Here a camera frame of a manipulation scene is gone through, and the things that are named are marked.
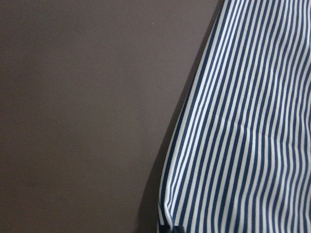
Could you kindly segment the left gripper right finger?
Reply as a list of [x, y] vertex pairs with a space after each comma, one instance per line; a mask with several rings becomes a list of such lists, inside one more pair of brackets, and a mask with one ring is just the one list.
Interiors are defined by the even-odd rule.
[[174, 226], [173, 227], [173, 233], [184, 233], [183, 226]]

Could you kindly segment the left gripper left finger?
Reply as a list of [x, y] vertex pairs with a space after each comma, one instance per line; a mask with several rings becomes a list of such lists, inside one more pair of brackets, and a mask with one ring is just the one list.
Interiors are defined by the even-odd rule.
[[159, 225], [158, 232], [159, 233], [171, 233], [171, 228], [169, 225]]

